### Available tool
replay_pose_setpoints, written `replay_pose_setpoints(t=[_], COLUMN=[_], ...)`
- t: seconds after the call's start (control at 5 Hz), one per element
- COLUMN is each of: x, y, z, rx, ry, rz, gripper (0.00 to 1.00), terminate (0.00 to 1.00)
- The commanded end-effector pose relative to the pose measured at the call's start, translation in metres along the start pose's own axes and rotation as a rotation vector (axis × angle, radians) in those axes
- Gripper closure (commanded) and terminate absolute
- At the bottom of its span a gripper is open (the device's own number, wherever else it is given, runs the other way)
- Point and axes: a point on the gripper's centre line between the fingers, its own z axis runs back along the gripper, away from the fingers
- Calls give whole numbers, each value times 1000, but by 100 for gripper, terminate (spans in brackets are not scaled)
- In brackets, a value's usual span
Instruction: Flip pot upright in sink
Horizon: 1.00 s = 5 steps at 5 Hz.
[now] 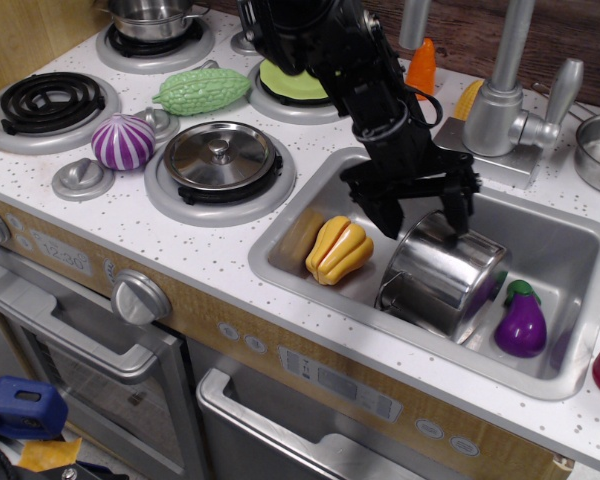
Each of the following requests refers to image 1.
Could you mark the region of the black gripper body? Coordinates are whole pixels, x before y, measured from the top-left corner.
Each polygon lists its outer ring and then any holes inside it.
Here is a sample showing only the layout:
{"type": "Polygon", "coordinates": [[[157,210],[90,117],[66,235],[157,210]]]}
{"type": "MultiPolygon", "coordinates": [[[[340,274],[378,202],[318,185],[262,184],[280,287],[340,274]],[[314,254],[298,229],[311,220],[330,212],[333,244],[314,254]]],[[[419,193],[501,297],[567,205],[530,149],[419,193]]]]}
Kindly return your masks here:
{"type": "Polygon", "coordinates": [[[479,178],[471,154],[436,145],[430,130],[403,120],[383,131],[355,130],[370,159],[344,170],[353,198],[371,206],[399,198],[437,196],[446,210],[471,210],[479,178]]]}

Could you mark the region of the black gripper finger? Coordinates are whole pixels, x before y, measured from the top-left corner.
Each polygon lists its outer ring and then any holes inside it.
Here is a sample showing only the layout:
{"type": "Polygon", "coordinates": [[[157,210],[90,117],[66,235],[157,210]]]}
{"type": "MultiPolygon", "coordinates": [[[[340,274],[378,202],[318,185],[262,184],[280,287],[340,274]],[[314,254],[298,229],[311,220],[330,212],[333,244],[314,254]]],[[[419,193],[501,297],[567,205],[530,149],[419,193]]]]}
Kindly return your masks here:
{"type": "Polygon", "coordinates": [[[469,232],[469,218],[473,214],[473,193],[456,191],[441,196],[443,214],[458,236],[469,232]]]}
{"type": "Polygon", "coordinates": [[[372,198],[356,192],[352,192],[350,197],[384,236],[390,239],[398,237],[404,215],[397,200],[386,197],[372,198]]]}

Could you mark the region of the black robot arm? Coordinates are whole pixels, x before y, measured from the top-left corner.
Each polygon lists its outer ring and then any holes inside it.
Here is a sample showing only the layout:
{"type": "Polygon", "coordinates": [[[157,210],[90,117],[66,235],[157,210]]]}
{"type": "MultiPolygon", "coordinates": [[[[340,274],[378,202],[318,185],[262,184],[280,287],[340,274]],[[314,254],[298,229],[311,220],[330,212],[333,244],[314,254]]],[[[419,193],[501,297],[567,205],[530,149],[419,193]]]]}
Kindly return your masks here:
{"type": "Polygon", "coordinates": [[[420,91],[405,84],[376,16],[358,1],[241,1],[247,39],[285,74],[313,74],[369,159],[344,170],[351,199],[387,237],[402,228],[405,198],[438,197],[457,235],[469,230],[480,181],[469,153],[431,137],[420,91]]]}

